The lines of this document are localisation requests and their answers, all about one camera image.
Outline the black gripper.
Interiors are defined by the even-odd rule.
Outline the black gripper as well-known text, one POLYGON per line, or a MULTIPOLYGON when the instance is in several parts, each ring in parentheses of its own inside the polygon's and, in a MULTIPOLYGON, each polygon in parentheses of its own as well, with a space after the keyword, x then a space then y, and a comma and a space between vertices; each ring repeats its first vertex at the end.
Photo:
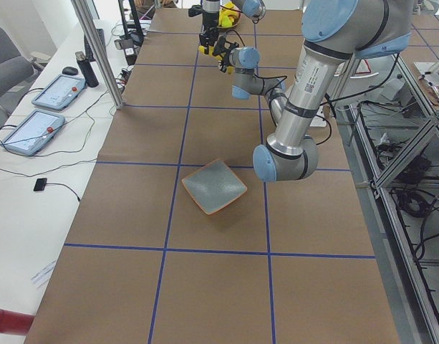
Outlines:
POLYGON ((202 36, 213 36, 218 33, 219 11, 202 10, 202 36))
POLYGON ((238 43, 230 42, 226 36, 220 36, 213 48, 213 56, 218 60, 219 70, 230 70, 232 64, 229 61, 229 57, 234 49, 238 48, 238 43))

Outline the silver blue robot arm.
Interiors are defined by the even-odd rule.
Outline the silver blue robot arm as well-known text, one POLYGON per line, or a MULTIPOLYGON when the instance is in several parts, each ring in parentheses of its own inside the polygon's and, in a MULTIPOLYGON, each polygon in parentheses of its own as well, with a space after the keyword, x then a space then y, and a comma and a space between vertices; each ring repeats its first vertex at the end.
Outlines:
POLYGON ((200 13, 202 18, 202 34, 215 33, 219 29, 231 29, 238 25, 242 15, 254 22, 265 16, 266 7, 263 1, 244 0, 232 1, 231 5, 221 1, 202 1, 200 13))
POLYGON ((338 66, 403 51, 410 41, 412 1, 310 1, 301 20, 304 44, 289 90, 278 77, 256 76, 259 52, 218 38, 220 68, 234 69, 232 95, 265 97, 276 130, 255 147, 253 166, 264 182, 292 181, 317 168, 318 151, 307 134, 338 66))

